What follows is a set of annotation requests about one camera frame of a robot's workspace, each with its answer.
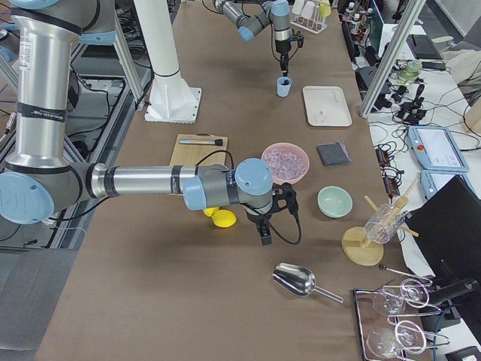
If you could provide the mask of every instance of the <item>brown table surface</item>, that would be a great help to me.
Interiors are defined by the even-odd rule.
[[[258,7],[246,7],[257,13]],[[290,62],[290,95],[276,96],[280,76],[268,29],[243,44],[235,27],[199,3],[184,3],[174,23],[183,77],[203,89],[195,125],[148,123],[138,113],[117,165],[167,165],[177,133],[225,135],[236,163],[259,157],[287,141],[305,149],[310,170],[298,192],[303,239],[298,246],[277,236],[262,247],[256,227],[239,206],[238,222],[217,229],[202,212],[188,211],[178,196],[122,196],[95,212],[88,235],[47,330],[39,360],[354,360],[361,359],[351,289],[376,288],[392,275],[351,263],[340,239],[362,226],[387,200],[368,124],[336,16],[320,35],[303,32],[305,45]],[[309,126],[302,87],[343,88],[352,125]],[[316,145],[346,143],[352,164],[326,168]],[[329,219],[316,195],[327,185],[343,187],[352,212]],[[288,215],[272,221],[297,236]],[[274,266],[306,266],[318,284],[347,299],[341,305],[320,295],[296,298],[271,280]],[[398,242],[383,262],[403,268]]]

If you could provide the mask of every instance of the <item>bottle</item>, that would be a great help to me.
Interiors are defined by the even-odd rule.
[[[346,12],[344,13],[346,17],[346,21],[351,21],[352,17],[354,16],[354,3],[350,2],[347,6]]]
[[[421,60],[411,60],[399,72],[398,82],[400,85],[408,86],[421,74]]]
[[[371,24],[371,20],[373,18],[373,13],[374,13],[373,9],[368,8],[368,11],[365,11],[362,14],[361,27],[367,28],[369,26],[369,24]]]
[[[356,14],[354,15],[350,25],[349,25],[349,32],[352,35],[357,35],[359,33],[359,26],[361,25],[361,15]]]

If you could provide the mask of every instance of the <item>white pole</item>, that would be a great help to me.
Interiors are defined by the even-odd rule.
[[[155,72],[145,119],[153,122],[195,123],[200,88],[182,78],[165,0],[134,0],[144,40]]]

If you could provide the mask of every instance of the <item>blue joint cap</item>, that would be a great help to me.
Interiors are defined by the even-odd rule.
[[[237,33],[239,34],[240,38],[244,43],[248,43],[249,41],[254,39],[254,33],[245,26],[241,26],[239,29],[237,29]]]
[[[116,32],[96,32],[92,34],[82,34],[80,43],[86,45],[112,45],[115,43]]]
[[[289,3],[287,0],[276,0],[272,3],[271,13],[276,17],[285,17],[289,15]]]
[[[54,212],[52,196],[37,180],[26,174],[7,171],[0,174],[0,214],[19,223],[33,224]]]
[[[191,211],[200,211],[207,208],[207,199],[201,178],[195,176],[194,178],[186,179],[182,192],[183,201]]]
[[[269,166],[257,158],[244,160],[235,170],[237,186],[251,196],[261,196],[272,191],[272,174]]]
[[[10,2],[23,9],[45,9],[59,2],[59,0],[10,0]]]
[[[0,56],[6,61],[6,62],[13,62],[17,55],[10,49],[7,49],[6,47],[0,47]]]

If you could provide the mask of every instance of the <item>lemon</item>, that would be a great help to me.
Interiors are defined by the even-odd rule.
[[[221,209],[213,214],[212,221],[213,224],[218,227],[227,228],[234,225],[234,223],[237,222],[237,218],[232,212],[227,211],[226,209]]]

